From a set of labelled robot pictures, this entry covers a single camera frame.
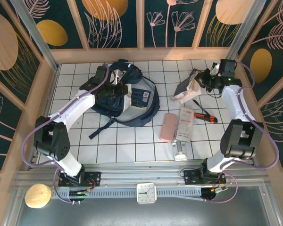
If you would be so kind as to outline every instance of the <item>wallpaper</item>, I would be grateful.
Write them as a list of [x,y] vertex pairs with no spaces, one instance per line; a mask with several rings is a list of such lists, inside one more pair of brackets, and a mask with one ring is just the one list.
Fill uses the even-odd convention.
[[259,23],[261,17],[262,17],[263,14],[265,13],[266,8],[267,8],[268,5],[270,4],[270,1],[271,1],[271,0],[266,0],[266,2],[265,2],[265,4],[264,4],[264,7],[263,7],[263,9],[261,10],[261,13],[260,13],[259,16],[257,17],[257,19],[256,19],[256,21],[255,21],[253,27],[251,28],[250,32],[248,33],[248,35],[246,36],[244,42],[242,43],[240,49],[238,50],[238,54],[240,54],[240,53],[242,52],[243,48],[245,47],[246,43],[247,43],[248,40],[249,40],[249,37],[251,36],[251,34],[253,33],[254,29],[255,29],[256,26],[258,25],[258,23]]
[[0,81],[25,103],[39,64],[0,4]]
[[229,47],[254,0],[213,0],[199,47]]
[[135,0],[76,0],[90,48],[136,48]]
[[257,100],[283,77],[283,0],[270,13],[242,62],[254,72]]
[[283,166],[283,88],[261,108],[270,136],[280,150],[280,163]]
[[0,93],[0,170],[21,116],[21,110]]
[[23,0],[50,49],[83,48],[66,0]]
[[202,0],[145,0],[145,47],[191,47]]

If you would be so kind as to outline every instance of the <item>navy backpack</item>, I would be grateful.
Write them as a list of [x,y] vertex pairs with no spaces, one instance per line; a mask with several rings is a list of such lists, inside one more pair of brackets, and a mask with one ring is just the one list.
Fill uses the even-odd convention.
[[89,138],[93,139],[102,130],[107,129],[114,122],[130,127],[141,127],[151,121],[156,115],[159,106],[159,96],[155,83],[143,77],[141,70],[127,60],[119,59],[112,63],[109,68],[119,69],[123,72],[120,79],[124,84],[131,84],[131,106],[124,110],[125,97],[114,98],[107,102],[96,103],[92,109],[110,118],[109,122],[98,128]]

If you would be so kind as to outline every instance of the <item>orange utility knife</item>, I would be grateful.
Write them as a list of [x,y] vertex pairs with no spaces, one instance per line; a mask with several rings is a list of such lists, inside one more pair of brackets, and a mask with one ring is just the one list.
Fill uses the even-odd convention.
[[195,119],[201,119],[204,121],[208,121],[210,123],[218,123],[218,119],[215,116],[210,115],[196,100],[193,100],[195,104],[197,104],[198,107],[200,107],[206,114],[201,113],[194,113]]

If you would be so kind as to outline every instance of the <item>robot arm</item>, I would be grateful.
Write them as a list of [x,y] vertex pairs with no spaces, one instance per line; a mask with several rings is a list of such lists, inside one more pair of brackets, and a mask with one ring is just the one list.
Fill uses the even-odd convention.
[[68,131],[75,121],[97,101],[111,100],[116,97],[128,96],[130,99],[130,86],[123,85],[118,81],[121,78],[121,71],[109,71],[106,82],[94,92],[86,94],[89,90],[99,85],[107,72],[107,68],[99,66],[96,75],[90,78],[80,87],[74,98],[72,98],[59,111],[46,117],[39,117],[36,127],[44,122],[59,116],[35,133],[34,147],[36,150],[49,159],[54,160],[63,168],[64,176],[72,183],[81,184],[84,181],[84,166],[79,163],[69,152],[70,142]]
[[[186,184],[187,180],[189,180],[189,184],[193,185],[216,184],[221,177],[224,178],[222,170],[233,163],[230,160],[245,160],[256,154],[262,133],[247,120],[238,102],[237,96],[240,95],[244,109],[248,116],[254,120],[248,110],[243,93],[239,93],[242,84],[239,79],[234,78],[235,66],[235,61],[221,60],[212,71],[206,69],[195,78],[200,86],[206,88],[208,92],[213,89],[219,90],[222,98],[227,102],[232,121],[221,139],[220,150],[212,157],[205,159],[196,173],[189,174],[188,179],[185,179]],[[117,83],[117,78],[120,77],[119,73],[114,72],[114,77],[111,78],[111,72],[109,72],[109,79],[102,87],[79,98],[83,93],[103,81],[105,73],[106,68],[99,67],[96,76],[82,85],[77,95],[66,106],[49,118],[40,117],[36,122],[36,126],[38,126],[50,118],[60,115],[59,113],[71,105],[73,100],[78,99],[70,108],[67,108],[64,114],[37,131],[34,138],[36,150],[55,160],[64,169],[64,176],[72,183],[81,184],[85,180],[85,171],[84,166],[69,152],[70,142],[67,132],[70,127],[97,101],[121,97],[130,93],[130,87]]]
[[220,150],[205,159],[199,169],[190,170],[190,176],[185,180],[186,184],[194,184],[194,181],[197,184],[218,183],[218,180],[225,178],[222,171],[234,163],[232,160],[241,161],[256,155],[262,132],[249,122],[242,111],[238,95],[246,114],[255,121],[247,107],[243,92],[239,92],[242,84],[239,79],[234,78],[235,68],[235,61],[221,60],[211,71],[206,69],[195,78],[208,92],[213,89],[219,90],[222,99],[227,103],[232,120],[221,138]]

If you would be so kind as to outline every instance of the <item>metal bracket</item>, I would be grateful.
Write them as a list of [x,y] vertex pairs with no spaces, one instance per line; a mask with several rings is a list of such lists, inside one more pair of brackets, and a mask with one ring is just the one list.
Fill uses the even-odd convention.
[[[90,182],[93,181],[96,182],[95,186],[98,187],[100,186],[100,178],[101,177],[101,172],[85,172],[85,181],[82,182],[80,187],[90,187]],[[63,173],[60,174],[59,180],[58,180],[58,186],[59,187],[76,187],[75,184],[72,184],[65,176]]]
[[226,184],[224,173],[218,173],[216,178],[205,178],[201,176],[200,169],[183,171],[185,185],[218,185],[219,181]]

